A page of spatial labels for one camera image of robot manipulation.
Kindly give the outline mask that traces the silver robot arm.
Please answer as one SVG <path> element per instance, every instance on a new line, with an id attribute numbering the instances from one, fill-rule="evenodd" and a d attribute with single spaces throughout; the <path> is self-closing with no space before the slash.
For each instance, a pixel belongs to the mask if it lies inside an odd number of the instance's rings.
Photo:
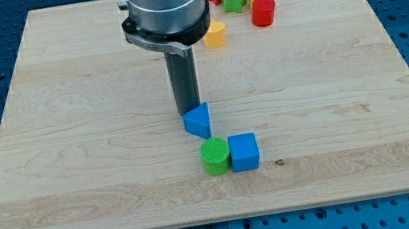
<path id="1" fill-rule="evenodd" d="M 207 0 L 117 0 L 129 12 L 122 23 L 127 41 L 149 51 L 187 57 L 210 25 Z"/>

